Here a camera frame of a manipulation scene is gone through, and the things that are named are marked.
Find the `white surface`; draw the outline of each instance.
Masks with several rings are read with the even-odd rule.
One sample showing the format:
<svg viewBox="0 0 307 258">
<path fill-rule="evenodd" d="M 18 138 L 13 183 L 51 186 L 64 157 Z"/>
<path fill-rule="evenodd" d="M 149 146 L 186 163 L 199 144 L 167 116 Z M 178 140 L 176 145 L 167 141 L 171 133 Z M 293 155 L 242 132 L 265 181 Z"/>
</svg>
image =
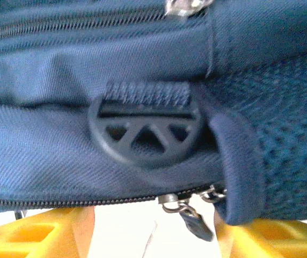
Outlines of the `white surface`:
<svg viewBox="0 0 307 258">
<path fill-rule="evenodd" d="M 212 205 L 192 198 L 191 206 L 214 231 Z M 29 210 L 28 216 L 46 210 Z M 15 221 L 13 212 L 0 213 L 0 225 Z M 145 247 L 156 228 L 145 256 Z M 220 258 L 216 239 L 205 242 L 190 233 L 178 214 L 167 214 L 156 202 L 98 206 L 89 258 Z"/>
</svg>

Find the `backpack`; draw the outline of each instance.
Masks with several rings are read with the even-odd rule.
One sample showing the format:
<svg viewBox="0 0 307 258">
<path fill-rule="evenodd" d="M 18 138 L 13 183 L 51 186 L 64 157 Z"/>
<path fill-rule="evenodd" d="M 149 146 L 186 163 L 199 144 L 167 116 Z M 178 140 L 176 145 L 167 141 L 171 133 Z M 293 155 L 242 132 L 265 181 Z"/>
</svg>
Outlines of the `backpack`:
<svg viewBox="0 0 307 258">
<path fill-rule="evenodd" d="M 191 195 L 307 219 L 307 0 L 0 0 L 0 212 Z"/>
</svg>

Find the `metal zipper slider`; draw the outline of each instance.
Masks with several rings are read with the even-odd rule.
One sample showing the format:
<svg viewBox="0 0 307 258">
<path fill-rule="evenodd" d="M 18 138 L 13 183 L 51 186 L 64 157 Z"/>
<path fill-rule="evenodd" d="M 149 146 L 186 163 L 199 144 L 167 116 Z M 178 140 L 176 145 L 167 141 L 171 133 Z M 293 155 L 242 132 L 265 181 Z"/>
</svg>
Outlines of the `metal zipper slider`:
<svg viewBox="0 0 307 258">
<path fill-rule="evenodd" d="M 217 203 L 226 198 L 227 190 L 220 183 L 212 184 L 209 189 L 199 192 L 198 195 L 207 203 Z"/>
<path fill-rule="evenodd" d="M 208 7 L 213 0 L 166 0 L 165 14 L 188 17 Z"/>
<path fill-rule="evenodd" d="M 206 225 L 202 215 L 189 205 L 189 198 L 179 199 L 175 194 L 163 195 L 158 197 L 158 203 L 162 204 L 162 208 L 167 213 L 179 213 L 186 223 L 187 229 L 196 237 L 211 242 L 213 232 Z M 176 208 L 166 207 L 166 203 L 176 202 Z"/>
</svg>

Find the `yellow plastic object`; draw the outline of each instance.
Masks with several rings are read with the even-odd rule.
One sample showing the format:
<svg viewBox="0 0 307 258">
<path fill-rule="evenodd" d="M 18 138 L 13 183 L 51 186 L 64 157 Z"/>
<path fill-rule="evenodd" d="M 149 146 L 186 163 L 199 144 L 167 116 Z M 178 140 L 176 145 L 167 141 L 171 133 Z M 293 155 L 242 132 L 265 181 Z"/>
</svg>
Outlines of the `yellow plastic object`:
<svg viewBox="0 0 307 258">
<path fill-rule="evenodd" d="M 300 221 L 229 226 L 215 214 L 215 229 L 222 258 L 307 258 L 307 224 Z"/>
<path fill-rule="evenodd" d="M 94 208 L 55 209 L 0 226 L 0 258 L 86 258 Z"/>
</svg>

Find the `black plastic buckle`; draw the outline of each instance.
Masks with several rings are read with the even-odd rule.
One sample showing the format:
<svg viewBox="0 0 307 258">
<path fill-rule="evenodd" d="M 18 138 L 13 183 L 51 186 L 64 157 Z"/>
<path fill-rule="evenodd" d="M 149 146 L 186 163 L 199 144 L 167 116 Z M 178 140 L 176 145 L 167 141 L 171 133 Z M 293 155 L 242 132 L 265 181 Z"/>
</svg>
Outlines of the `black plastic buckle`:
<svg viewBox="0 0 307 258">
<path fill-rule="evenodd" d="M 115 160 L 142 168 L 170 166 L 186 159 L 204 123 L 195 102 L 188 107 L 167 108 L 103 98 L 90 106 L 88 121 L 95 144 Z"/>
</svg>

